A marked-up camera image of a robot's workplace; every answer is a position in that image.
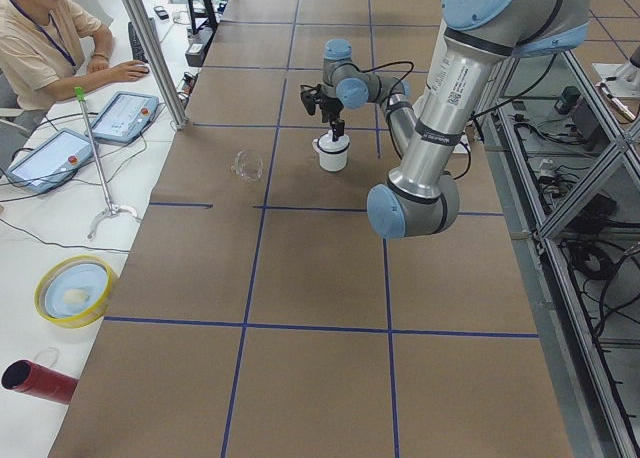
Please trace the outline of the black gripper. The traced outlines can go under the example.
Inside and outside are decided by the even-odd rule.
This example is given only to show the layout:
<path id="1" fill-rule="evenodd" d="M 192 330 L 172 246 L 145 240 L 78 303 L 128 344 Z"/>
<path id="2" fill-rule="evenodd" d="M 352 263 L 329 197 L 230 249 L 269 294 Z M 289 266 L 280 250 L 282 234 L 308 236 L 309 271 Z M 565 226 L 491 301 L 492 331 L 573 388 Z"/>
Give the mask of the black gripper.
<path id="1" fill-rule="evenodd" d="M 338 98 L 330 97 L 320 90 L 317 95 L 317 105 L 321 111 L 322 122 L 330 123 L 331 141 L 336 142 L 345 134 L 345 122 L 340 119 L 340 114 L 343 110 L 342 102 Z"/>

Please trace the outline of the second grey blue robot arm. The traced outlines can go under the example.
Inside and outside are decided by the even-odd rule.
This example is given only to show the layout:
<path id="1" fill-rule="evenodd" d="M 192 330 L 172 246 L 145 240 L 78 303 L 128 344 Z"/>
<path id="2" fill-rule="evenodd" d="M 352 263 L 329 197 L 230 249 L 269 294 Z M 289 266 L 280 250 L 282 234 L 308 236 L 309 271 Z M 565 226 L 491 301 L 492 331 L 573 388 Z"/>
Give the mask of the second grey blue robot arm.
<path id="1" fill-rule="evenodd" d="M 447 162 L 496 64 L 557 54 L 587 36 L 590 0 L 441 0 L 446 52 L 414 112 L 401 92 L 381 103 L 402 154 L 367 197 L 372 228 L 386 239 L 437 234 L 459 210 Z"/>

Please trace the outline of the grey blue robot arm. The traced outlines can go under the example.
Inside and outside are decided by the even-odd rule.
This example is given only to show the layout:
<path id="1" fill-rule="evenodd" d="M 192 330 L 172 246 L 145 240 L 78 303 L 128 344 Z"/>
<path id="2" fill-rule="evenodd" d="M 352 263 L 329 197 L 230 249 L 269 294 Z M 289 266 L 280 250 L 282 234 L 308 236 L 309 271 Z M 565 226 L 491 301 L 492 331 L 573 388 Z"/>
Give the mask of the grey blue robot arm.
<path id="1" fill-rule="evenodd" d="M 343 109 L 358 109 L 367 103 L 383 112 L 394 150 L 398 156 L 406 152 L 417 123 L 416 112 L 408 100 L 408 86 L 402 78 L 383 77 L 361 70 L 352 60 L 351 44 L 334 38 L 324 45 L 323 78 L 316 86 L 314 102 L 322 112 L 322 120 L 330 126 L 329 153 L 348 147 Z"/>

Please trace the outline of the person's hand on mouse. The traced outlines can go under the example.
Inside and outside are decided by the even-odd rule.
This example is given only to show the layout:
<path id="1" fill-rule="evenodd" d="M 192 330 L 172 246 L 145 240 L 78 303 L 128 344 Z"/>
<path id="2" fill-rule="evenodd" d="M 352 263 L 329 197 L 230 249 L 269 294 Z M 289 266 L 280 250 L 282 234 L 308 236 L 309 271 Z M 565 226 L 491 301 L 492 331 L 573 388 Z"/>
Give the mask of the person's hand on mouse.
<path id="1" fill-rule="evenodd" d="M 135 82 L 149 74 L 149 67 L 145 62 L 130 60 L 116 65 L 111 72 L 115 82 Z"/>

